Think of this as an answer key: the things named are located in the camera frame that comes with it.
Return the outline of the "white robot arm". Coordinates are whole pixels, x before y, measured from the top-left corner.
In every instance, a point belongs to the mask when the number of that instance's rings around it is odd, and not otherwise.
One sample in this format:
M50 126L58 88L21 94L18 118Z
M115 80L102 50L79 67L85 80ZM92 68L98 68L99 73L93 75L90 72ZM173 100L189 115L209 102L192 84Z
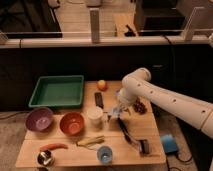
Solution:
M122 106L131 106L138 97L144 97L200 130L213 139L213 104L179 94L150 83L151 73L138 68L122 79L117 99Z

